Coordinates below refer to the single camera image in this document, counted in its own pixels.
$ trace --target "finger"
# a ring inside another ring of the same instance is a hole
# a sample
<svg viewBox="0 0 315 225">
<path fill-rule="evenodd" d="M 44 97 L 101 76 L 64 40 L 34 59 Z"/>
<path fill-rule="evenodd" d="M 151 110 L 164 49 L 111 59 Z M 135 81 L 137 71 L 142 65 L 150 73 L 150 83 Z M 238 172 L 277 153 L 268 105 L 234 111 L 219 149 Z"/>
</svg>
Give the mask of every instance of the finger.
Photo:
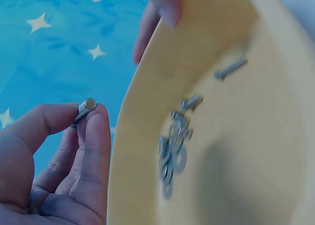
<svg viewBox="0 0 315 225">
<path fill-rule="evenodd" d="M 151 0 L 159 10 L 164 22 L 171 28 L 174 28 L 182 16 L 181 0 Z"/>
<path fill-rule="evenodd" d="M 81 167 L 82 167 L 82 162 L 83 162 L 83 157 L 84 157 L 85 133 L 86 133 L 87 122 L 91 118 L 91 116 L 98 113 L 107 115 L 107 110 L 104 107 L 104 105 L 98 104 L 92 112 L 90 112 L 85 118 L 79 121 L 78 123 L 79 149 L 77 150 L 75 160 L 69 174 L 58 186 L 56 190 L 56 194 L 74 196 L 74 192 L 76 189 L 76 185 L 74 184 L 78 181 L 80 177 Z"/>
<path fill-rule="evenodd" d="M 158 10 L 152 2 L 149 2 L 144 10 L 140 22 L 139 35 L 133 47 L 132 61 L 135 64 L 140 62 L 159 20 L 160 15 L 158 14 Z"/>
<path fill-rule="evenodd" d="M 69 174 L 78 150 L 78 133 L 74 128 L 67 128 L 60 147 L 44 169 L 34 180 L 35 185 L 49 193 L 54 193 L 58 185 Z"/>
<path fill-rule="evenodd" d="M 80 144 L 79 149 L 76 152 L 75 160 L 73 166 L 64 178 L 64 180 L 59 184 L 56 189 L 56 194 L 69 195 L 71 188 L 75 181 L 80 177 L 81 167 L 84 157 L 84 145 Z"/>
<path fill-rule="evenodd" d="M 3 131 L 21 139 L 34 154 L 47 136 L 66 129 L 77 113 L 77 105 L 41 104 Z"/>
<path fill-rule="evenodd" d="M 93 115 L 87 123 L 85 154 L 75 200 L 103 219 L 106 219 L 110 144 L 108 116 Z"/>
<path fill-rule="evenodd" d="M 175 27 L 182 16 L 181 0 L 150 0 L 139 28 L 139 35 L 133 47 L 132 61 L 138 64 L 162 16 L 163 21 L 171 28 Z"/>
</svg>

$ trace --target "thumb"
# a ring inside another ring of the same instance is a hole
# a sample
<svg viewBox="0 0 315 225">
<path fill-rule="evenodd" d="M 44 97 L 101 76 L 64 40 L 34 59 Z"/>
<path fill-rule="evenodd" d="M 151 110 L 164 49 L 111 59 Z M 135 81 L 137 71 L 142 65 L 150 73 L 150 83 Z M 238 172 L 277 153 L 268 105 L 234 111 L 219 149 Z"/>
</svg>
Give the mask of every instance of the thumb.
<svg viewBox="0 0 315 225">
<path fill-rule="evenodd" d="M 47 136 L 66 129 L 78 113 L 78 104 L 41 104 L 1 133 L 21 139 L 34 154 Z"/>
</svg>

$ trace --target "blue tablecloth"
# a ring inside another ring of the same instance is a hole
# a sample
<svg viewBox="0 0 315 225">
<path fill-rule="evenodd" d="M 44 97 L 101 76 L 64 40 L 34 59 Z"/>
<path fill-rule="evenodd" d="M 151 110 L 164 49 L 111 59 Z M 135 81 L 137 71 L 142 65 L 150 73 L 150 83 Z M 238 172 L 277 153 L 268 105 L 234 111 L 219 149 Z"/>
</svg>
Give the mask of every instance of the blue tablecloth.
<svg viewBox="0 0 315 225">
<path fill-rule="evenodd" d="M 0 129 L 37 104 L 93 97 L 106 105 L 114 138 L 146 2 L 0 0 Z M 35 174 L 60 138 L 50 136 L 37 151 Z"/>
</svg>

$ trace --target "skin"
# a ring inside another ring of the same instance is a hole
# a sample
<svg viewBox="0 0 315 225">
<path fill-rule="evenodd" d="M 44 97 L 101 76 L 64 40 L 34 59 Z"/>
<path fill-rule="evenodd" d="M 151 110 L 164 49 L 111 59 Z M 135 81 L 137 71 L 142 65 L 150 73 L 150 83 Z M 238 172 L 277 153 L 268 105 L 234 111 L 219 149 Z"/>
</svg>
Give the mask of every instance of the skin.
<svg viewBox="0 0 315 225">
<path fill-rule="evenodd" d="M 77 104 L 42 104 L 0 131 L 0 221 L 6 225 L 104 225 L 111 137 L 102 104 L 69 127 Z M 65 130 L 51 162 L 34 177 L 33 155 Z"/>
<path fill-rule="evenodd" d="M 140 22 L 139 35 L 133 47 L 132 60 L 138 64 L 160 20 L 174 28 L 182 16 L 182 0 L 150 0 Z"/>
</svg>

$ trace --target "metal hardware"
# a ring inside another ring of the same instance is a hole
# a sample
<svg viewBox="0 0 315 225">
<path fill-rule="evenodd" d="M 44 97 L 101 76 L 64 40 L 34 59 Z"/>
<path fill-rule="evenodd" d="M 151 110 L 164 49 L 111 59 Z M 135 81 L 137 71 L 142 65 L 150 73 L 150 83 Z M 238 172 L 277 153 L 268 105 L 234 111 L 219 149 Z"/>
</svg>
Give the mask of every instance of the metal hardware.
<svg viewBox="0 0 315 225">
<path fill-rule="evenodd" d="M 184 171 L 187 162 L 187 149 L 182 145 L 179 151 L 173 157 L 173 172 L 181 174 Z"/>
<path fill-rule="evenodd" d="M 172 197 L 173 190 L 173 180 L 171 180 L 169 184 L 163 182 L 163 194 L 166 199 L 170 199 Z"/>
<path fill-rule="evenodd" d="M 88 113 L 93 111 L 96 108 L 96 101 L 93 98 L 86 99 L 83 103 L 81 103 L 78 107 L 78 115 L 76 116 L 74 122 L 71 124 L 72 128 L 76 128 L 78 126 L 78 122 L 87 116 Z"/>
<path fill-rule="evenodd" d="M 195 95 L 188 100 L 183 100 L 181 109 L 183 111 L 194 110 L 201 102 L 202 96 Z M 189 140 L 192 136 L 192 130 L 189 129 L 190 120 L 183 113 L 172 111 L 171 118 L 174 123 L 169 128 L 169 136 L 161 136 L 158 139 L 160 178 L 166 199 L 170 199 L 173 194 L 173 175 L 181 174 L 184 171 L 187 162 L 187 149 L 184 140 Z"/>
<path fill-rule="evenodd" d="M 224 78 L 230 74 L 231 72 L 235 71 L 236 69 L 242 67 L 244 64 L 247 64 L 248 60 L 245 59 L 245 57 L 243 57 L 242 59 L 240 59 L 238 62 L 236 62 L 235 64 L 229 66 L 227 69 L 222 70 L 222 71 L 217 71 L 215 73 L 215 78 L 219 79 L 219 80 L 224 80 Z"/>
<path fill-rule="evenodd" d="M 195 95 L 188 100 L 183 100 L 181 102 L 181 109 L 184 111 L 189 109 L 194 110 L 202 101 L 203 97 L 201 95 Z"/>
</svg>

